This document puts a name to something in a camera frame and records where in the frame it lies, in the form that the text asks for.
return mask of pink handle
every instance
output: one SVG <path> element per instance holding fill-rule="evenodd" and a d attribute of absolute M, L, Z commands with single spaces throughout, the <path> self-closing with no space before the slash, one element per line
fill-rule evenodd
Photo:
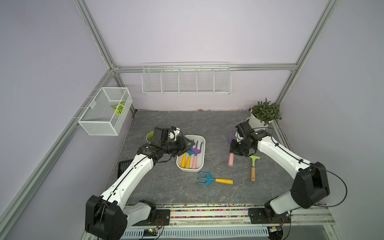
<path fill-rule="evenodd" d="M 197 165 L 197 156 L 195 155 L 195 157 L 193 158 L 192 169 L 196 169 L 196 165 Z"/>
<path fill-rule="evenodd" d="M 233 166 L 233 153 L 231 153 L 229 155 L 229 162 L 228 162 L 228 166 L 232 167 Z"/>

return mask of white grille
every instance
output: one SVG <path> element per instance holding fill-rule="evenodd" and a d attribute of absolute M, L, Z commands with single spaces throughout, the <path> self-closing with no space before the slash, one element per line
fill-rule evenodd
<path fill-rule="evenodd" d="M 144 228 L 126 229 L 121 239 L 147 239 Z M 194 227 L 194 228 L 165 228 L 159 239 L 169 238 L 233 238 L 233 237 L 269 237 L 267 227 Z"/>
<path fill-rule="evenodd" d="M 200 68 L 144 68 L 144 94 L 220 94 L 231 92 L 229 65 Z"/>
<path fill-rule="evenodd" d="M 113 106 L 120 103 L 124 107 L 118 115 Z M 78 122 L 89 135 L 117 136 L 131 104 L 127 88 L 101 88 Z"/>

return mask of green hand trowel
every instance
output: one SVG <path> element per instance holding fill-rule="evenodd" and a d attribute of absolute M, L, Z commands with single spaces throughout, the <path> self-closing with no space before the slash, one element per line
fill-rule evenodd
<path fill-rule="evenodd" d="M 256 168 L 255 168 L 255 160 L 260 159 L 258 156 L 250 156 L 252 158 L 252 168 L 251 168 L 251 181 L 254 182 L 256 179 Z"/>

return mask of wooden handle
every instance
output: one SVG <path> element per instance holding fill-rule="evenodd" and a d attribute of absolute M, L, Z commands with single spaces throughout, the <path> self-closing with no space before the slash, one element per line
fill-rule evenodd
<path fill-rule="evenodd" d="M 186 169 L 189 169 L 189 166 L 191 165 L 191 156 L 188 157 L 187 164 L 185 165 Z"/>
<path fill-rule="evenodd" d="M 187 153 L 184 153 L 183 160 L 181 161 L 180 167 L 185 168 L 185 160 L 187 159 Z"/>
<path fill-rule="evenodd" d="M 232 180 L 232 179 L 220 179 L 220 178 L 216 178 L 216 182 L 221 182 L 221 183 L 225 183 L 225 184 L 231 184 L 231 185 L 233 185 L 233 180 Z"/>
<path fill-rule="evenodd" d="M 252 182 L 256 181 L 255 177 L 256 177 L 256 168 L 253 167 L 253 168 L 251 168 L 251 181 Z"/>

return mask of gray marble table surface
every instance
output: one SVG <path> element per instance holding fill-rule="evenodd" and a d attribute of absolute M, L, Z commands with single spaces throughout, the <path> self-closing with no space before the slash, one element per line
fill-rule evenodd
<path fill-rule="evenodd" d="M 267 155 L 257 152 L 256 181 L 250 181 L 252 160 L 235 155 L 233 167 L 228 166 L 229 131 L 249 116 L 248 111 L 138 111 L 118 157 L 132 159 L 146 143 L 147 133 L 155 126 L 179 127 L 184 135 L 201 135 L 206 140 L 204 166 L 214 178 L 233 179 L 233 185 L 213 182 L 196 185 L 197 173 L 183 172 L 176 161 L 156 164 L 139 182 L 128 199 L 135 204 L 141 199 L 156 204 L 264 204 L 287 192 L 293 183 L 290 175 Z M 117 163 L 108 186 L 117 180 Z"/>

